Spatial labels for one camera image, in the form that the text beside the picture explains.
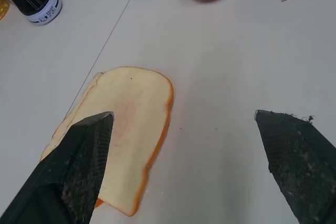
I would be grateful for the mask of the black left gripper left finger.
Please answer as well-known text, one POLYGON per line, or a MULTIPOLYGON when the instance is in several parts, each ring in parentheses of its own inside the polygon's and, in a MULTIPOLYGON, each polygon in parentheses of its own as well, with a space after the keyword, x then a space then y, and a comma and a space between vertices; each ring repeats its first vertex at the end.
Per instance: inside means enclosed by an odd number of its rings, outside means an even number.
POLYGON ((75 124, 34 169, 1 223, 89 223, 106 170, 114 114, 75 124))

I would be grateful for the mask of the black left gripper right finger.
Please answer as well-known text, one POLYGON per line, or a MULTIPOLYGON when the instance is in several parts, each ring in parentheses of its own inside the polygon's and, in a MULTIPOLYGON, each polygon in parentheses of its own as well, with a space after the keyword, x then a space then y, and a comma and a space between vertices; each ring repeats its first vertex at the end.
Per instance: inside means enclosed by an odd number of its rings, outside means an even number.
POLYGON ((268 169, 299 223, 335 223, 335 146, 313 117, 256 110, 268 169))

